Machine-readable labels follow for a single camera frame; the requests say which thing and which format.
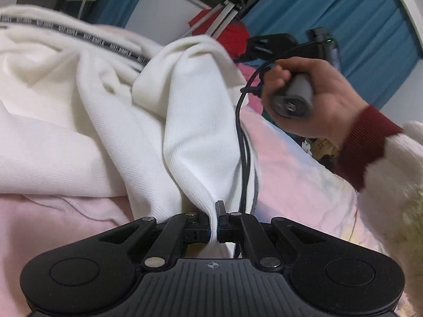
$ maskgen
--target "red object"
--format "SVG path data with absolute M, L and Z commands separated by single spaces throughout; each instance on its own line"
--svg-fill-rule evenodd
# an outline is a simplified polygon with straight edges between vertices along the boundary
M 194 25 L 208 12 L 210 12 L 210 10 L 202 10 L 193 20 L 189 21 L 188 24 L 190 26 Z M 192 35 L 204 35 L 218 15 L 219 12 L 208 18 L 202 25 L 192 32 Z M 247 49 L 248 38 L 250 38 L 250 34 L 248 33 L 245 25 L 240 21 L 232 21 L 223 30 L 221 35 L 217 38 L 217 41 L 223 45 L 231 58 L 237 58 Z
M 360 190 L 364 187 L 366 166 L 384 155 L 385 139 L 401 132 L 401 127 L 373 106 L 367 107 L 342 147 L 335 172 Z

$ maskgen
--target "pink fabric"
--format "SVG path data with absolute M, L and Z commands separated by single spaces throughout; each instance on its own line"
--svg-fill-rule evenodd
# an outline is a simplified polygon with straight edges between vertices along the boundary
M 286 133 L 248 107 L 241 110 L 241 120 L 259 162 L 261 177 L 255 215 L 260 221 L 283 216 L 374 247 L 373 236 L 362 223 L 357 223 L 357 194 L 348 182 L 326 170 Z
M 247 81 L 255 72 L 255 68 L 242 64 L 242 63 L 237 63 L 236 66 L 241 71 L 242 75 L 244 75 Z M 259 77 L 256 77 L 254 81 L 252 82 L 252 86 L 253 87 L 258 86 L 259 83 L 260 83 L 260 79 Z M 261 99 L 251 93 L 248 93 L 248 106 L 251 107 L 258 114 L 263 113 L 263 105 L 261 103 Z
M 0 194 L 0 317 L 24 317 L 30 312 L 20 290 L 24 265 L 36 255 L 118 226 L 114 220 L 84 216 L 60 197 L 38 197 L 52 207 L 18 194 Z M 71 198 L 78 203 L 79 198 Z M 132 219 L 127 198 L 80 198 L 99 215 L 123 213 Z

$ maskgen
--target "white cloth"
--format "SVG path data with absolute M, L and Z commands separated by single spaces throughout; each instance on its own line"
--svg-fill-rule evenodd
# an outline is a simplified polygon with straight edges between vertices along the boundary
M 405 273 L 414 309 L 405 312 L 423 316 L 423 124 L 409 122 L 387 138 L 384 158 L 369 164 L 364 179 L 362 219 Z
M 57 31 L 4 24 L 0 193 L 128 194 L 135 218 L 159 222 L 189 211 L 192 202 L 208 213 L 215 240 L 215 201 L 236 211 L 241 194 L 234 105 L 245 80 L 225 49 L 208 36 L 163 49 L 137 44 L 38 7 L 9 6 L 0 14 L 52 21 L 155 54 L 142 68 Z

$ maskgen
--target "finger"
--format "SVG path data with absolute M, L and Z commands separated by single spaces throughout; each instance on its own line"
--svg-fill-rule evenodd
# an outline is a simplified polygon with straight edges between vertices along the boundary
M 311 73 L 319 65 L 320 59 L 291 57 L 288 59 L 279 59 L 275 63 L 293 73 Z
M 291 73 L 277 65 L 264 75 L 263 90 L 266 94 L 272 94 L 278 89 L 285 86 L 286 82 L 291 79 Z

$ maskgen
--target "hand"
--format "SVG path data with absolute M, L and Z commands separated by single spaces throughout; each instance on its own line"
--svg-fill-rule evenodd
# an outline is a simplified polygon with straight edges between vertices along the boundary
M 342 145 L 367 103 L 329 62 L 322 59 L 292 57 L 280 59 L 264 75 L 261 92 L 263 106 L 276 124 L 290 133 L 307 138 L 328 138 L 337 148 Z M 291 79 L 291 73 L 308 73 L 314 89 L 312 113 L 305 120 L 276 114 L 271 96 Z

